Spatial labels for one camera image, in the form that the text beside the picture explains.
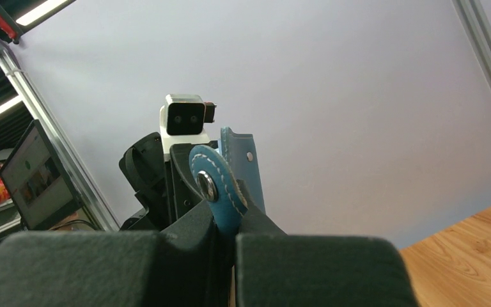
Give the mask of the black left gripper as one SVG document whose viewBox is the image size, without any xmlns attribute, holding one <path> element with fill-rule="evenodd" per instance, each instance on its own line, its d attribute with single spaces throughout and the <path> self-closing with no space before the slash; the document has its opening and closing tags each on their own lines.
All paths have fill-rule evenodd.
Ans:
<svg viewBox="0 0 491 307">
<path fill-rule="evenodd" d="M 123 222 L 121 230 L 161 231 L 202 201 L 189 167 L 193 148 L 190 143 L 173 145 L 169 151 L 169 170 L 158 132 L 146 135 L 125 151 L 119 168 L 143 208 Z"/>
</svg>

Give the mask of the blue leather card holder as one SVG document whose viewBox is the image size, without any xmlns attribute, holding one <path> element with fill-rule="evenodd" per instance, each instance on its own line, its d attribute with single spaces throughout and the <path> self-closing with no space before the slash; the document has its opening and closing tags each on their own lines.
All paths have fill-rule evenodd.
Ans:
<svg viewBox="0 0 491 307">
<path fill-rule="evenodd" d="M 249 208 L 265 212 L 263 187 L 252 134 L 221 129 L 218 148 L 196 145 L 189 153 L 189 169 L 207 201 L 219 233 L 230 238 Z"/>
</svg>

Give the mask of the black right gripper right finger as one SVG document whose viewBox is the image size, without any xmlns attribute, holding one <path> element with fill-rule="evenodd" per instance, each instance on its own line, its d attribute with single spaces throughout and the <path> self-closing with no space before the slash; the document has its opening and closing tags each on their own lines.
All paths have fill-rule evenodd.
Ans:
<svg viewBox="0 0 491 307">
<path fill-rule="evenodd" d="M 417 306 L 399 251 L 379 237 L 288 235 L 255 206 L 236 238 L 239 306 Z"/>
</svg>

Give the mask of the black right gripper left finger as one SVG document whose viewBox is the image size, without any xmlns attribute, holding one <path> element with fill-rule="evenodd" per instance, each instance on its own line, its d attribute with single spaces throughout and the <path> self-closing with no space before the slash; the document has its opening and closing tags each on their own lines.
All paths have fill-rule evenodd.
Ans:
<svg viewBox="0 0 491 307">
<path fill-rule="evenodd" d="M 0 306 L 228 306 L 212 213 L 155 230 L 24 231 L 0 244 Z"/>
</svg>

